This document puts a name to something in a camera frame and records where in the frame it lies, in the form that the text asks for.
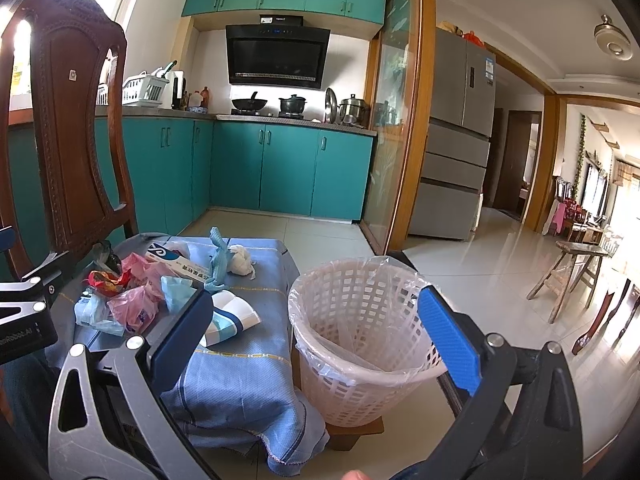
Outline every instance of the glass sliding door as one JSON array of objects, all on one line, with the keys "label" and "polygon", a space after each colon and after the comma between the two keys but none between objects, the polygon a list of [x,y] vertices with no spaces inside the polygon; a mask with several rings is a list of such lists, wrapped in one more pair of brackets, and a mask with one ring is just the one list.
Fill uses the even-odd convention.
[{"label": "glass sliding door", "polygon": [[415,79],[418,1],[387,0],[380,31],[380,65],[372,108],[378,133],[363,222],[380,252],[386,250],[404,165]]}]

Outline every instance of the black pot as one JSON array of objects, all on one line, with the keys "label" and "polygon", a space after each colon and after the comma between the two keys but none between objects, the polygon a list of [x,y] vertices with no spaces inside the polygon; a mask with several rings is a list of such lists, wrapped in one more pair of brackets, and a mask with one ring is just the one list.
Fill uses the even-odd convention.
[{"label": "black pot", "polygon": [[264,105],[267,104],[267,99],[256,99],[255,95],[258,92],[254,92],[251,99],[233,99],[231,102],[238,110],[244,110],[247,112],[257,112],[262,110]]},{"label": "black pot", "polygon": [[293,94],[288,98],[280,98],[280,111],[286,114],[301,114],[305,109],[306,99]]}]

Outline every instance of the countertop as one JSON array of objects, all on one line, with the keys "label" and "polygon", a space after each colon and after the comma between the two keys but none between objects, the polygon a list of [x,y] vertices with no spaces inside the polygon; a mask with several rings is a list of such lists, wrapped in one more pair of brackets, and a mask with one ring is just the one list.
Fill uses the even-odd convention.
[{"label": "countertop", "polygon": [[[96,117],[106,117],[107,107],[95,107]],[[123,117],[175,117],[183,119],[201,119],[209,121],[241,121],[245,123],[264,123],[264,124],[288,124],[290,126],[305,126],[307,128],[321,128],[323,130],[333,130],[336,132],[345,132],[348,134],[364,135],[369,137],[377,136],[373,130],[366,130],[356,126],[344,126],[343,124],[316,123],[314,121],[303,121],[299,119],[285,119],[280,117],[269,116],[242,116],[242,115],[223,115],[223,114],[197,114],[195,112],[183,112],[181,110],[166,110],[165,108],[146,108],[140,106],[123,106]],[[9,126],[17,126],[20,124],[33,123],[33,110],[31,108],[22,108],[19,110],[9,110]]]}]

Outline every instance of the screw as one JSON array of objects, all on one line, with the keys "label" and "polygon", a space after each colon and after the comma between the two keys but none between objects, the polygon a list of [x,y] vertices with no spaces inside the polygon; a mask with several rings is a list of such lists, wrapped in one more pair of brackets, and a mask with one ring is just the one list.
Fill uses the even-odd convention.
[{"label": "screw", "polygon": [[129,339],[127,339],[127,348],[129,350],[137,350],[138,348],[140,348],[143,343],[145,342],[144,338],[139,336],[139,335],[135,335],[133,337],[130,337]]},{"label": "screw", "polygon": [[546,344],[546,349],[549,350],[552,354],[562,353],[562,347],[556,341],[549,341]]},{"label": "screw", "polygon": [[84,345],[81,345],[80,343],[73,345],[71,350],[69,350],[71,357],[81,356],[82,352],[84,352]]},{"label": "screw", "polygon": [[504,345],[504,338],[500,334],[492,333],[486,337],[486,341],[489,343],[489,346],[494,348],[500,348]]}]

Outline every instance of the trash can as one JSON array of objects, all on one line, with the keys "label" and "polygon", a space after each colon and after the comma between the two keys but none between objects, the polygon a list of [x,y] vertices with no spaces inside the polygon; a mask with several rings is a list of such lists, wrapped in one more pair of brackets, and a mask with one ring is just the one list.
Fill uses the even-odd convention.
[{"label": "trash can", "polygon": [[375,420],[446,371],[418,318],[428,285],[387,256],[337,260],[302,274],[289,294],[302,391],[324,420]]}]

